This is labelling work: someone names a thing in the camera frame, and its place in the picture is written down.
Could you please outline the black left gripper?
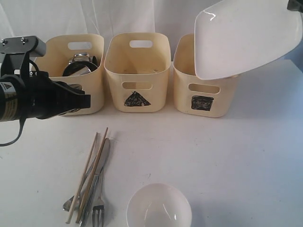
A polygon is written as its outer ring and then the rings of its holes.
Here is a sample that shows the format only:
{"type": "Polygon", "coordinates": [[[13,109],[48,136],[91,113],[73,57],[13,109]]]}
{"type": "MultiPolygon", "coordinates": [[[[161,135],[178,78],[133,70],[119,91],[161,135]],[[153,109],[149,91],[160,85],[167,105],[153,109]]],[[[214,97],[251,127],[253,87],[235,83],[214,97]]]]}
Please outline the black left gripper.
{"type": "Polygon", "coordinates": [[[15,120],[47,119],[91,107],[91,95],[74,90],[61,81],[53,81],[48,72],[30,71],[14,78],[17,111],[15,120]]]}

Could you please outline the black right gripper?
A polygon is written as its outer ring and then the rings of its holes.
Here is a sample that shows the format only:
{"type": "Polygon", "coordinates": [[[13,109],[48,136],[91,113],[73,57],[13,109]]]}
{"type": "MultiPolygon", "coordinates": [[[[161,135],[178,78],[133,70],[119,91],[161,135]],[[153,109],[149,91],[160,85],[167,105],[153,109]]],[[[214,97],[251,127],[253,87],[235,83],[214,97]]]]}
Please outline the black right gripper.
{"type": "Polygon", "coordinates": [[[303,0],[289,0],[287,9],[289,11],[303,12],[303,0]]]}

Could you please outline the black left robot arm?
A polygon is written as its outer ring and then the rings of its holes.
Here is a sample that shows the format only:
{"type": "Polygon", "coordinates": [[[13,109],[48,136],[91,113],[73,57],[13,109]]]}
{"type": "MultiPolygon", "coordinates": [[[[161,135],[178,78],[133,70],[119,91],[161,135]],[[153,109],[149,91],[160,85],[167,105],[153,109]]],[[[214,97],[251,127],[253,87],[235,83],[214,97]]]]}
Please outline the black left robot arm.
{"type": "Polygon", "coordinates": [[[46,44],[35,35],[0,41],[0,120],[19,121],[17,138],[26,119],[43,120],[91,106],[89,94],[51,80],[32,61],[45,53],[46,44]]]}

